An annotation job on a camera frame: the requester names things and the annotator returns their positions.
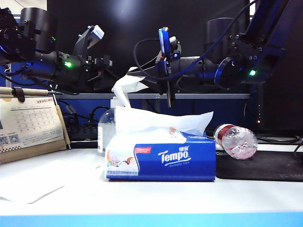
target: white desk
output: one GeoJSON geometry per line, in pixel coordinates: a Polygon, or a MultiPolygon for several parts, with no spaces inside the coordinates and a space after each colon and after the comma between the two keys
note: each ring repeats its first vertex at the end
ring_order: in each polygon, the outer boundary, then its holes
{"type": "Polygon", "coordinates": [[[55,160],[80,161],[92,168],[32,204],[1,200],[0,215],[303,211],[303,183],[218,178],[215,182],[109,182],[103,159],[96,149],[72,149],[1,165],[1,177],[55,160]]]}

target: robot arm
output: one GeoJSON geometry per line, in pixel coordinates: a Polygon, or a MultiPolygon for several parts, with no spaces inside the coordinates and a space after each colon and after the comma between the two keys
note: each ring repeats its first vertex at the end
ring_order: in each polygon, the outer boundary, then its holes
{"type": "Polygon", "coordinates": [[[201,56],[181,57],[180,43],[175,38],[164,40],[167,35],[163,33],[168,29],[160,29],[161,51],[155,66],[128,74],[146,76],[146,85],[156,88],[157,92],[167,93],[168,99],[172,100],[176,81],[184,75],[191,76],[192,84],[199,81],[223,89],[238,83],[263,83],[280,63],[285,52],[284,42],[302,9],[301,0],[260,0],[244,34],[238,32],[236,18],[208,21],[205,33],[207,54],[201,56]]]}
{"type": "Polygon", "coordinates": [[[0,9],[0,64],[24,63],[23,77],[45,79],[79,92],[93,90],[103,70],[112,66],[109,56],[88,56],[88,49],[104,35],[99,26],[89,26],[79,35],[73,55],[69,55],[53,51],[57,20],[47,11],[24,8],[20,20],[17,23],[8,8],[0,9]]]}

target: water bottle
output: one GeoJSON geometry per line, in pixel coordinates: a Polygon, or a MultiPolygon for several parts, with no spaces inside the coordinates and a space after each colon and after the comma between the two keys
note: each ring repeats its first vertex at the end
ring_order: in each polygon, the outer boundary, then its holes
{"type": "Polygon", "coordinates": [[[218,126],[214,138],[235,159],[250,158],[258,148],[257,137],[251,130],[233,124],[218,126]]]}
{"type": "Polygon", "coordinates": [[[115,109],[123,106],[117,97],[110,100],[110,109],[104,112],[98,122],[98,153],[105,156],[105,148],[116,133],[115,109]]]}

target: indicator light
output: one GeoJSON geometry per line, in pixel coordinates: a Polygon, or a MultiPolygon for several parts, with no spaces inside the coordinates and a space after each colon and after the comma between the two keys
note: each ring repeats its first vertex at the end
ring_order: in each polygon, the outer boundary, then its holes
{"type": "Polygon", "coordinates": [[[256,72],[257,71],[255,71],[255,70],[250,71],[250,76],[254,76],[256,74],[256,72]]]}
{"type": "Polygon", "coordinates": [[[72,64],[68,61],[65,61],[64,62],[64,65],[67,67],[67,68],[71,68],[72,67],[72,64]]]}

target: mouse pad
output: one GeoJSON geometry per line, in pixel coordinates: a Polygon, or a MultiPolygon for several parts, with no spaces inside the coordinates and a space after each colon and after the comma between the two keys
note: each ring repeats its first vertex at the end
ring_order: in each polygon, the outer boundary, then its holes
{"type": "Polygon", "coordinates": [[[222,179],[303,182],[303,162],[293,152],[257,151],[246,160],[236,160],[217,151],[216,176],[222,179]]]}

